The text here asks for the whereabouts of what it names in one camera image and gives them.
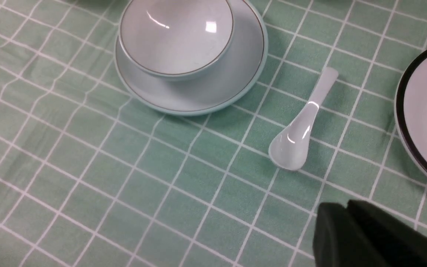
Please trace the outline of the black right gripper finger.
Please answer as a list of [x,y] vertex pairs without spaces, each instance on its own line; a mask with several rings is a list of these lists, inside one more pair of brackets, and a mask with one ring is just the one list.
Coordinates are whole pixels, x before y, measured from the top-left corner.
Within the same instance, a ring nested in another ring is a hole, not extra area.
[[427,267],[427,237],[369,202],[323,202],[313,255],[317,267]]

